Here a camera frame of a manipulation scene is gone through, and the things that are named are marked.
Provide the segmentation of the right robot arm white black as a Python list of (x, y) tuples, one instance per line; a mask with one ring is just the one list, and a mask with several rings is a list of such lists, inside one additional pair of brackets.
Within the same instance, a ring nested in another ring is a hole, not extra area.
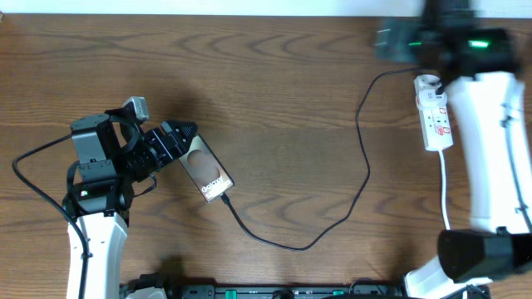
[(470, 227), (444, 229), (437, 254), (404, 276), (415, 298), (469, 296), (531, 269), (531, 160), (525, 84), (510, 34), (484, 27), (468, 1), (428, 1), (418, 17), (386, 18), (376, 54), (431, 70), (416, 79), (416, 105), (437, 136), (450, 106), (470, 185)]

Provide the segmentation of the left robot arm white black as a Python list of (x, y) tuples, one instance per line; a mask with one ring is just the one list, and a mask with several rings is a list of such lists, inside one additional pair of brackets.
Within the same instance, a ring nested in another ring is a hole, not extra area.
[(146, 119), (127, 106), (71, 124), (78, 160), (67, 171), (62, 202), (70, 222), (70, 298), (119, 297), (133, 185), (182, 157), (198, 131), (177, 120), (143, 131)]

